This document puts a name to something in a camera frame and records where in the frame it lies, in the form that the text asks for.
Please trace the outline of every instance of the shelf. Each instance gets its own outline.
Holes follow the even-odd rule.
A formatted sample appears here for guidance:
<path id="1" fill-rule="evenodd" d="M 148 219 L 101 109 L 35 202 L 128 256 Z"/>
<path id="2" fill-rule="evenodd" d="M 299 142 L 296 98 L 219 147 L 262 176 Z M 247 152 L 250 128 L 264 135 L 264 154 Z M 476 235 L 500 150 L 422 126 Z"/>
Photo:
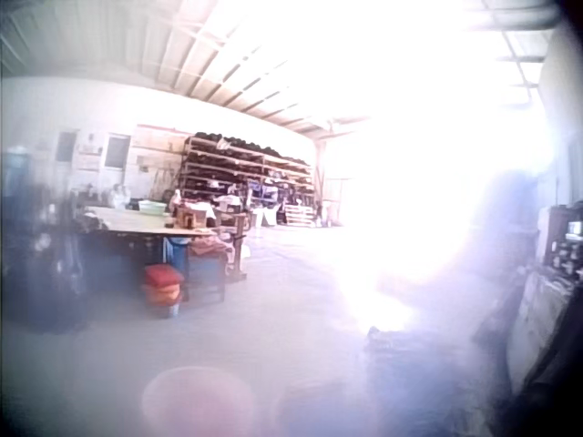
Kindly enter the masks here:
<path id="1" fill-rule="evenodd" d="M 250 177 L 253 177 L 253 178 L 265 178 L 263 175 L 258 175 L 258 174 L 255 174 L 255 173 L 247 173 L 245 171 L 233 170 L 232 168 L 207 166 L 206 164 L 199 164 L 199 163 L 196 163 L 196 162 L 187 162 L 186 163 L 186 168 L 188 169 L 189 167 L 206 168 L 208 170 L 222 171 L 224 173 L 231 173 L 233 176 L 243 175 L 243 176 L 250 176 Z"/>
<path id="2" fill-rule="evenodd" d="M 270 202 L 270 203 L 277 203 L 277 199 L 273 199 L 273 198 L 257 198 L 255 196 L 251 197 L 253 200 L 259 200 L 261 202 Z"/>
<path id="3" fill-rule="evenodd" d="M 193 167 L 193 168 L 205 168 L 205 169 L 208 169 L 208 170 L 222 171 L 224 173 L 230 173 L 233 176 L 238 176 L 238 175 L 249 176 L 251 178 L 258 178 L 260 180 L 264 180 L 265 178 L 268 178 L 268 179 L 270 179 L 270 180 L 272 180 L 274 182 L 283 183 L 283 184 L 291 184 L 291 185 L 294 185 L 296 187 L 306 187 L 306 188 L 312 188 L 313 187 L 313 184 L 304 184 L 304 183 L 301 183 L 301 182 L 295 182 L 293 180 L 288 180 L 288 179 L 277 179 L 277 178 L 273 178 L 271 176 L 263 176 L 263 175 L 258 175 L 256 173 L 247 173 L 245 171 L 233 170 L 232 168 L 208 166 L 206 164 L 199 164 L 197 162 L 187 162 L 186 163 L 186 169 L 188 170 L 190 167 Z"/>
<path id="4" fill-rule="evenodd" d="M 206 146 L 212 146 L 212 147 L 216 147 L 217 146 L 217 142 L 216 141 L 209 141 L 207 139 L 202 139 L 202 138 L 191 137 L 190 140 L 189 140 L 189 144 L 192 145 L 193 142 L 194 143 L 199 143 L 199 144 L 204 144 Z M 288 165 L 291 165 L 291 166 L 296 166 L 297 168 L 305 168 L 307 170 L 312 170 L 312 167 L 309 166 L 309 165 L 307 165 L 307 164 L 299 164 L 297 162 L 290 161 L 289 159 L 274 157 L 274 156 L 269 155 L 267 153 L 256 152 L 254 150 L 248 150 L 246 148 L 236 147 L 236 146 L 230 146 L 229 149 L 230 150 L 233 150 L 235 152 L 246 153 L 246 154 L 252 155 L 254 157 L 264 157 L 265 159 L 267 159 L 267 160 L 269 160 L 271 162 L 279 162 L 281 164 L 288 164 Z"/>
<path id="5" fill-rule="evenodd" d="M 177 152 L 174 150 L 164 150 L 163 148 L 155 148 L 148 146 L 132 146 L 131 148 L 141 148 L 142 150 L 150 150 L 152 152 L 169 153 L 170 155 L 184 155 L 184 151 Z"/>
<path id="6" fill-rule="evenodd" d="M 216 191 L 208 191 L 206 189 L 182 188 L 181 190 L 188 191 L 189 193 L 213 194 L 215 196 L 225 196 L 227 194 L 227 193 L 217 193 Z"/>
<path id="7" fill-rule="evenodd" d="M 274 166 L 268 166 L 267 164 L 262 164 L 261 162 L 248 161 L 247 159 L 241 159 L 241 158 L 235 158 L 235 157 L 227 157 L 225 155 L 219 155 L 217 153 L 210 153 L 210 152 L 205 152 L 205 151 L 197 150 L 197 149 L 189 150 L 189 154 L 190 153 L 195 154 L 195 155 L 203 155 L 205 157 L 225 159 L 227 161 L 231 161 L 231 162 L 234 162 L 236 164 L 241 163 L 241 164 L 247 164 L 248 166 L 262 167 L 262 168 L 268 168 L 268 169 L 274 170 L 274 171 L 286 172 L 290 175 L 298 176 L 300 178 L 311 178 L 312 177 L 312 175 L 301 173 L 300 171 L 288 170 L 286 168 L 278 168 L 278 167 L 274 167 Z"/>
<path id="8" fill-rule="evenodd" d="M 237 183 L 237 182 L 229 182 L 228 180 L 220 180 L 220 179 L 213 179 L 213 178 L 204 178 L 202 176 L 180 175 L 179 178 L 196 179 L 196 180 L 206 180 L 206 181 L 209 181 L 209 182 L 219 182 L 220 184 L 229 184 L 229 185 L 233 185 L 233 184 L 236 184 Z"/>
<path id="9" fill-rule="evenodd" d="M 264 167 L 261 162 L 253 162 L 253 161 L 248 161 L 246 159 L 241 159 L 241 158 L 226 157 L 224 155 L 219 155 L 217 153 L 204 152 L 202 150 L 197 150 L 197 149 L 191 149 L 191 150 L 189 150 L 189 154 L 190 153 L 195 154 L 195 155 L 204 155 L 205 157 L 214 157 L 214 158 L 226 159 L 227 161 L 232 161 L 232 162 L 234 162 L 236 164 L 242 163 L 242 164 L 247 164 L 249 166 Z"/>

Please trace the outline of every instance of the roof beam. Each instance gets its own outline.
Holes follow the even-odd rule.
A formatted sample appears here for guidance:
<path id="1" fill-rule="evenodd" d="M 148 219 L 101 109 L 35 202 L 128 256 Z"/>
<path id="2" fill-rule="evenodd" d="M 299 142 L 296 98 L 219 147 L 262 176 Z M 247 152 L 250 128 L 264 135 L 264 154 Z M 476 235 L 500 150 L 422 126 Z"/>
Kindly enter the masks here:
<path id="1" fill-rule="evenodd" d="M 513 31 L 513 30 L 548 30 L 555 27 L 561 19 L 560 8 L 554 2 L 546 2 L 543 5 L 524 7 L 493 7 L 490 2 L 482 0 L 481 9 L 465 10 L 464 14 L 489 15 L 491 23 L 468 25 L 469 31 Z"/>
<path id="2" fill-rule="evenodd" d="M 5 47 L 8 49 L 8 51 L 10 53 L 12 53 L 12 56 L 15 57 L 15 59 L 22 64 L 23 66 L 26 66 L 25 61 L 22 60 L 22 57 L 20 57 L 20 55 L 14 50 L 14 48 L 10 45 L 10 43 L 8 43 L 8 41 L 6 40 L 5 36 L 0 34 L 0 41 L 2 41 L 2 44 L 5 45 Z"/>
<path id="3" fill-rule="evenodd" d="M 496 25 L 499 25 L 500 21 L 498 19 L 498 15 L 496 14 L 496 12 L 492 8 L 490 8 L 490 5 L 488 4 L 488 2 L 486 0 L 482 0 L 482 5 L 484 6 L 484 9 L 490 13 L 490 16 L 492 16 L 492 21 Z M 512 46 L 512 43 L 510 42 L 510 38 L 508 38 L 508 34 L 505 31 L 502 31 L 500 33 L 501 33 L 502 37 L 504 38 L 506 45 L 508 46 L 508 50 L 510 51 L 510 55 L 511 55 L 513 61 L 517 65 L 518 73 L 520 74 L 520 78 L 522 79 L 522 84 L 527 89 L 528 101 L 532 101 L 532 93 L 530 92 L 530 87 L 528 87 L 527 75 L 525 75 L 525 72 L 522 69 L 522 65 L 520 64 L 520 61 L 518 60 L 517 52 L 515 51 L 514 47 Z"/>
<path id="4" fill-rule="evenodd" d="M 531 63 L 531 64 L 542 64 L 545 62 L 544 56 L 499 56 L 495 58 L 497 62 L 520 62 L 520 63 Z"/>
<path id="5" fill-rule="evenodd" d="M 214 14 L 216 14 L 216 12 L 217 12 L 217 5 L 218 4 L 219 4 L 219 1 L 217 1 L 214 4 L 214 6 L 212 7 L 212 9 L 210 9 L 209 14 L 207 15 L 207 19 L 204 20 L 204 24 L 199 29 L 199 31 L 197 32 L 196 36 L 194 36 L 192 38 L 192 43 L 190 44 L 189 51 L 186 53 L 186 55 L 182 58 L 182 61 L 180 62 L 179 73 L 176 76 L 176 79 L 174 79 L 174 83 L 172 84 L 172 88 L 173 89 L 176 89 L 176 86 L 179 84 L 180 79 L 184 75 L 184 67 L 190 61 L 190 57 L 192 56 L 192 54 L 194 52 L 196 52 L 197 48 L 199 47 L 200 42 L 202 40 L 202 34 L 204 34 L 206 32 L 206 30 L 207 30 L 207 24 L 212 19 L 212 17 L 214 16 Z"/>
<path id="6" fill-rule="evenodd" d="M 250 88 L 252 88 L 253 86 L 255 86 L 258 82 L 262 81 L 265 77 L 273 74 L 276 70 L 278 70 L 279 68 L 281 68 L 282 66 L 284 66 L 287 63 L 288 63 L 288 61 L 285 60 L 285 61 L 281 62 L 280 64 L 278 64 L 277 66 L 275 66 L 274 68 L 272 68 L 271 70 L 265 72 L 263 75 L 257 77 L 251 83 L 247 84 L 239 93 L 237 93 L 235 96 L 233 96 L 230 99 L 228 99 L 223 106 L 224 107 L 228 107 L 231 103 L 233 103 L 239 97 L 243 96 L 247 90 L 249 90 Z M 264 102 L 265 100 L 267 100 L 269 98 L 272 98 L 274 96 L 277 96 L 281 91 L 278 91 L 277 93 L 274 93 L 274 94 L 270 94 L 269 96 L 265 97 L 264 99 L 262 99 L 262 100 L 260 100 L 258 102 L 255 102 L 251 107 L 249 107 L 249 109 L 252 109 L 253 107 L 256 107 L 259 103 Z"/>
<path id="7" fill-rule="evenodd" d="M 11 75 L 13 75 L 15 73 L 15 70 L 13 70 L 12 67 L 10 65 L 8 65 L 3 58 L 1 59 L 1 62 L 2 62 L 2 65 L 4 66 L 4 68 L 6 70 L 8 70 L 8 72 L 10 72 Z"/>
<path id="8" fill-rule="evenodd" d="M 251 52 L 246 55 L 245 57 L 243 57 L 243 59 L 236 65 L 234 66 L 231 70 L 229 70 L 229 72 L 222 78 L 222 80 L 220 81 L 220 83 L 218 83 L 214 88 L 212 88 L 212 90 L 205 96 L 204 101 L 208 102 L 210 100 L 211 97 L 213 97 L 217 91 L 219 91 L 223 85 L 225 85 L 227 83 L 227 81 L 229 80 L 229 78 L 231 76 L 233 76 L 235 74 L 235 72 L 246 62 L 249 60 L 249 58 L 253 55 L 255 55 L 255 53 L 257 53 L 257 51 L 261 48 L 261 46 L 257 46 L 255 47 L 253 50 L 251 50 Z"/>
<path id="9" fill-rule="evenodd" d="M 18 36 L 20 37 L 20 39 L 22 40 L 22 43 L 25 45 L 26 50 L 28 50 L 28 52 L 31 53 L 30 52 L 30 45 L 28 44 L 28 41 L 25 38 L 25 34 L 23 34 L 22 29 L 20 28 L 20 26 L 16 22 L 14 16 L 11 14 L 8 16 L 8 19 L 10 20 L 10 23 L 12 23 L 12 26 L 15 28 L 15 31 L 18 34 Z"/>
<path id="10" fill-rule="evenodd" d="M 153 11 L 153 10 L 149 10 L 147 8 L 144 9 L 143 7 L 132 9 L 131 4 L 129 4 L 127 2 L 122 2 L 119 4 L 119 6 L 124 7 L 126 9 L 129 9 L 129 12 L 132 14 L 140 14 L 140 15 L 143 15 L 143 16 L 149 18 L 149 19 L 156 20 L 163 25 L 167 25 L 176 31 L 182 32 L 184 35 L 190 36 L 192 38 L 199 37 L 205 44 L 211 46 L 215 50 L 220 50 L 220 46 L 215 41 L 213 41 L 209 38 L 206 38 L 204 36 L 201 36 L 200 31 L 193 32 L 190 29 L 181 25 L 178 20 L 165 18 L 163 15 L 160 14 L 159 11 Z M 191 27 L 198 26 L 198 27 L 202 28 L 204 25 L 191 24 L 190 26 Z"/>
<path id="11" fill-rule="evenodd" d="M 278 114 L 281 114 L 282 112 L 287 111 L 288 109 L 292 109 L 293 107 L 297 107 L 299 105 L 299 103 L 293 103 L 291 105 L 289 105 L 288 107 L 284 107 L 282 109 L 278 109 L 277 111 L 273 111 L 270 114 L 268 114 L 267 116 L 263 116 L 261 117 L 262 120 L 267 120 L 270 117 L 276 116 Z"/>
<path id="12" fill-rule="evenodd" d="M 308 120 L 310 118 L 312 118 L 312 116 L 307 116 L 307 117 L 302 117 L 302 118 L 296 118 L 294 120 L 290 120 L 290 121 L 286 121 L 286 122 L 280 123 L 279 126 L 281 126 L 281 127 L 288 127 L 288 126 L 291 126 L 291 125 L 295 125 L 296 123 L 300 123 L 301 121 Z"/>
<path id="13" fill-rule="evenodd" d="M 142 48 L 142 65 L 141 65 L 141 72 L 144 73 L 144 67 L 148 62 L 146 60 L 146 53 L 148 52 L 148 42 L 149 42 L 149 18 L 146 18 L 146 30 L 144 31 L 144 47 Z"/>
<path id="14" fill-rule="evenodd" d="M 180 0 L 179 10 L 177 15 L 182 14 L 182 10 L 184 9 L 184 5 L 186 4 L 187 0 Z M 158 75 L 156 76 L 156 80 L 160 80 L 160 76 L 162 74 L 162 70 L 164 70 L 164 65 L 166 64 L 166 56 L 170 49 L 170 44 L 172 43 L 172 36 L 174 35 L 174 26 L 171 26 L 168 33 L 168 38 L 166 40 L 166 45 L 164 47 L 164 53 L 162 54 L 162 59 L 160 59 L 160 67 L 158 69 Z"/>

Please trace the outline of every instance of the poster on wall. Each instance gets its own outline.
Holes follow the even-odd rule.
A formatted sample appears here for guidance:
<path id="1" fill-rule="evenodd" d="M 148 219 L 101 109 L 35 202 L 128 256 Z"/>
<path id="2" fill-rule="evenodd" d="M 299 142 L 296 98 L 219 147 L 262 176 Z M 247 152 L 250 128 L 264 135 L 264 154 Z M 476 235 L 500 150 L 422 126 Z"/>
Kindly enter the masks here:
<path id="1" fill-rule="evenodd" d="M 149 150 L 182 153 L 184 140 L 189 134 L 174 132 L 165 128 L 136 127 L 132 135 L 131 146 Z"/>
<path id="2" fill-rule="evenodd" d="M 99 171 L 101 163 L 101 156 L 97 154 L 83 154 L 79 153 L 75 160 L 75 168 L 79 170 L 95 170 Z"/>

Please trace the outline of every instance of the white wall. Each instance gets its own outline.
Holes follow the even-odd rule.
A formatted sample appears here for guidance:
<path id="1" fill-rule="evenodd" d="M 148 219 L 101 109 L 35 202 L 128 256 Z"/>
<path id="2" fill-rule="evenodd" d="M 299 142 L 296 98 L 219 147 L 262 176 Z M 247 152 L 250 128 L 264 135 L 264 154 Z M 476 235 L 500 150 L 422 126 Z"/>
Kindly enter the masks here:
<path id="1" fill-rule="evenodd" d="M 555 139 L 555 165 L 539 191 L 547 197 L 555 195 L 547 204 L 579 200 L 577 192 L 583 193 L 583 187 L 573 186 L 572 181 L 580 175 L 571 175 L 569 167 L 576 163 L 569 163 L 568 148 L 583 145 L 583 55 L 579 41 L 565 23 L 553 33 L 538 93 Z"/>
<path id="2" fill-rule="evenodd" d="M 56 183 L 62 178 L 63 166 L 55 163 L 59 132 L 78 130 L 74 162 L 80 146 L 90 142 L 102 147 L 99 171 L 75 170 L 71 178 L 61 182 L 67 188 L 88 181 L 96 181 L 101 189 L 109 188 L 111 180 L 103 170 L 108 136 L 131 136 L 139 124 L 191 133 L 220 133 L 271 147 L 309 164 L 315 161 L 312 141 L 283 127 L 192 98 L 111 82 L 7 78 L 2 80 L 2 118 L 2 147 L 29 147 L 36 157 L 39 181 Z"/>

